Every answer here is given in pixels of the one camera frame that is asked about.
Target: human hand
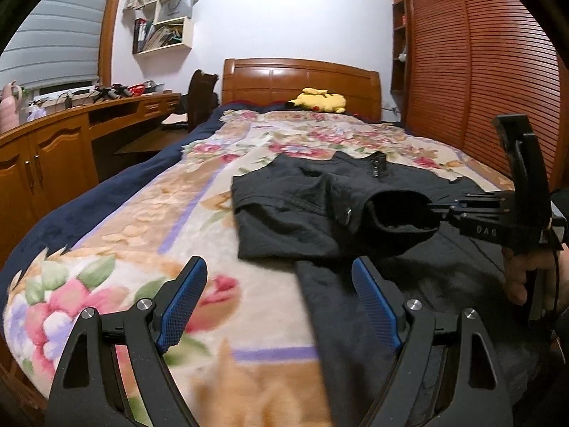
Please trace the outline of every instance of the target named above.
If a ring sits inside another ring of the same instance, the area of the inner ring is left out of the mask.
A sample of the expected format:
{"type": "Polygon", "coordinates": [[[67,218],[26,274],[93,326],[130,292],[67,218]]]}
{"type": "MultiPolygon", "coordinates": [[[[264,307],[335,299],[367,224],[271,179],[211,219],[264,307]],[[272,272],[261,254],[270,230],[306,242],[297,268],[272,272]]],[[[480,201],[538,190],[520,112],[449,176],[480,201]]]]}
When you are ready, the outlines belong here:
{"type": "MultiPolygon", "coordinates": [[[[516,305],[523,305],[527,300],[525,288],[527,272],[539,269],[545,270],[545,298],[544,307],[547,311],[553,310],[555,302],[555,260],[553,252],[549,249],[540,249],[529,254],[514,255],[511,249],[502,248],[504,256],[503,284],[508,300],[516,305]]],[[[569,248],[563,244],[563,250],[557,252],[559,258],[559,299],[557,312],[561,313],[569,306],[569,248]]]]}

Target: cabinet door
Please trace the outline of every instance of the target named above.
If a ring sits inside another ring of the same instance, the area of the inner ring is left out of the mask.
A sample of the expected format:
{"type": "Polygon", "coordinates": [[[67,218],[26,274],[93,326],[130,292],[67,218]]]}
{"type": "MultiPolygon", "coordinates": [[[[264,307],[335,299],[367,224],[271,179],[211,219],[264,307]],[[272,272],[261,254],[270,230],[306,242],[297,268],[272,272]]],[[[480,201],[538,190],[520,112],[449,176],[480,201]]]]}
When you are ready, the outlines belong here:
{"type": "Polygon", "coordinates": [[[462,0],[410,0],[411,132],[462,145],[470,76],[469,35],[462,0]]]}
{"type": "Polygon", "coordinates": [[[22,137],[0,146],[0,269],[8,255],[39,219],[33,207],[38,187],[22,137]]]}
{"type": "Polygon", "coordinates": [[[30,153],[48,212],[99,183],[86,114],[34,132],[30,153]]]}
{"type": "Polygon", "coordinates": [[[526,113],[539,139],[548,176],[558,147],[561,107],[553,44],[519,0],[465,0],[472,41],[472,87],[463,150],[509,174],[491,120],[526,113]]]}

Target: pikachu plush toy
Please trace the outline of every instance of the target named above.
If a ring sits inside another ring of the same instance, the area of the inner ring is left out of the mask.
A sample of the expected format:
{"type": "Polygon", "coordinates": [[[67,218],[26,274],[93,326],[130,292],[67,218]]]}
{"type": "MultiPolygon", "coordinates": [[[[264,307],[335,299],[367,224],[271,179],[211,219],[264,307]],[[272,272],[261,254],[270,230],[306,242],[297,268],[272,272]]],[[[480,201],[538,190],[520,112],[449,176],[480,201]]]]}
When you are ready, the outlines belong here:
{"type": "Polygon", "coordinates": [[[287,105],[289,107],[301,106],[317,112],[333,112],[335,114],[346,112],[346,99],[342,95],[314,88],[305,88],[297,99],[288,101],[287,105]]]}

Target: metal screw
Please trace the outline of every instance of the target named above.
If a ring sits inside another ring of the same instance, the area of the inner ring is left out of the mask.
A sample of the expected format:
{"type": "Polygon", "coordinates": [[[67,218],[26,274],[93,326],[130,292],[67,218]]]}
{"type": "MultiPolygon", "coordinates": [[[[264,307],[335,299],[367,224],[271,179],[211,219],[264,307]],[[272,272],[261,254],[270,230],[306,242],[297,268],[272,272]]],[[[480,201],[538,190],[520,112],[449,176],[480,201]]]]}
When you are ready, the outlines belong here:
{"type": "Polygon", "coordinates": [[[466,316],[468,319],[480,318],[480,315],[478,314],[478,312],[474,308],[465,308],[464,309],[464,316],[466,316]]]}
{"type": "Polygon", "coordinates": [[[417,311],[417,310],[420,310],[421,308],[423,308],[423,304],[419,300],[417,300],[416,298],[412,298],[412,299],[407,301],[407,307],[410,310],[417,311]]]}
{"type": "Polygon", "coordinates": [[[148,310],[151,306],[152,306],[152,300],[150,300],[149,298],[143,298],[137,302],[137,308],[139,310],[148,310]]]}
{"type": "Polygon", "coordinates": [[[86,308],[81,312],[81,317],[83,319],[93,318],[93,316],[95,316],[95,310],[92,308],[86,308]]]}

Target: floral blanket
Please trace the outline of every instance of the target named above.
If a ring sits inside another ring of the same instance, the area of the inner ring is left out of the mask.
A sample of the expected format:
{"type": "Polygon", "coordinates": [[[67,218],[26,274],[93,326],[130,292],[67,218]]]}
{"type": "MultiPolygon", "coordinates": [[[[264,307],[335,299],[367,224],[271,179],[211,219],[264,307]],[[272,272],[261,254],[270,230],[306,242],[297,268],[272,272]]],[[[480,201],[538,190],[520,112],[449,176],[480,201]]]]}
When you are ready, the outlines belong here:
{"type": "MultiPolygon", "coordinates": [[[[42,252],[14,278],[4,315],[8,346],[46,397],[80,311],[128,309],[177,276],[192,255],[208,283],[179,345],[164,359],[201,423],[208,426],[331,425],[318,353],[291,264],[237,259],[231,208],[234,175],[280,152],[329,159],[385,152],[390,162],[467,176],[484,190],[511,189],[497,172],[454,148],[388,124],[315,112],[240,110],[213,136],[141,189],[74,246],[42,252]],[[274,423],[271,419],[281,419],[274,423]]],[[[133,412],[150,425],[125,347],[117,347],[133,412]]]]}

